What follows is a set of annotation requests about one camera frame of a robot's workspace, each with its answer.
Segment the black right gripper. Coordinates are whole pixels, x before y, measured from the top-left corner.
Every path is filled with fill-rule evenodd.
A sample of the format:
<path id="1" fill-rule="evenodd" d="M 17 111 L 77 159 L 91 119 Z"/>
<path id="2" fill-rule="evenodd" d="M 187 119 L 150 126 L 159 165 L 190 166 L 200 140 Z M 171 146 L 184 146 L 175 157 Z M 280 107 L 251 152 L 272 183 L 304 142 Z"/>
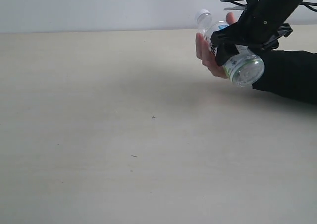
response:
<path id="1" fill-rule="evenodd" d="M 293 11 L 294 7 L 289 3 L 274 4 L 255 0 L 247 3 L 238 22 L 231 25 L 218 22 L 211 26 L 210 41 L 217 47 L 217 65 L 223 66 L 239 54 L 236 45 L 258 51 L 278 48 L 278 40 L 287 38 L 293 32 L 289 23 L 285 22 Z"/>

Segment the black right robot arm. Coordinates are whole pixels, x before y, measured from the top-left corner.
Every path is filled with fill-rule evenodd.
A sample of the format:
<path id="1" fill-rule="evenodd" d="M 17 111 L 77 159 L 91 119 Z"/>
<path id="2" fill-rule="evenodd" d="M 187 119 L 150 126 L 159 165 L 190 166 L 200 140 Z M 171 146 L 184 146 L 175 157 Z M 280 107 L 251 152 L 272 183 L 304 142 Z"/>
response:
<path id="1" fill-rule="evenodd" d="M 220 0 L 236 3 L 242 0 Z M 247 46 L 254 53 L 278 48 L 278 39 L 288 37 L 292 28 L 286 20 L 300 5 L 313 3 L 305 0 L 244 0 L 238 21 L 224 29 L 213 32 L 209 37 L 216 47 L 216 63 L 223 66 L 238 54 L 237 45 Z"/>

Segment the black sleeved forearm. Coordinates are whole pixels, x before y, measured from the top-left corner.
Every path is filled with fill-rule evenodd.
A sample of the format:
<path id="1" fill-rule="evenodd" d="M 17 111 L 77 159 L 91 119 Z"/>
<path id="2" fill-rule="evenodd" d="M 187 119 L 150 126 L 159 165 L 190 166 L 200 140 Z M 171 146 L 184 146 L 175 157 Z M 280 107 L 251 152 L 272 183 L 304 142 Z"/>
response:
<path id="1" fill-rule="evenodd" d="M 317 104 L 317 54 L 308 51 L 268 51 L 260 55 L 265 71 L 254 90 Z"/>

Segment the person's open hand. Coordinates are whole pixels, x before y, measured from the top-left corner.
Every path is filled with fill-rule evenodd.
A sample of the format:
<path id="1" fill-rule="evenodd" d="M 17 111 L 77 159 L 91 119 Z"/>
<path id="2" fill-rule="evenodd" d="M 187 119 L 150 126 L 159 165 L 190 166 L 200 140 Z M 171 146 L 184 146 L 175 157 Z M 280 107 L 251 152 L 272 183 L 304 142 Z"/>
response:
<path id="1" fill-rule="evenodd" d="M 201 10 L 196 18 L 195 21 L 197 24 L 203 24 L 202 21 L 205 19 L 211 19 L 211 16 L 209 12 L 206 10 Z M 234 13 L 229 12 L 226 15 L 225 18 L 227 24 L 233 24 L 236 22 Z M 195 46 L 196 46 L 196 57 L 197 59 L 201 60 L 201 63 L 203 66 L 205 66 L 208 71 L 215 77 L 227 79 L 227 75 L 223 69 L 223 67 L 218 66 L 215 60 L 215 55 L 210 51 L 209 48 L 209 42 L 204 39 L 204 35 L 201 33 L 196 33 L 196 38 L 195 38 Z"/>

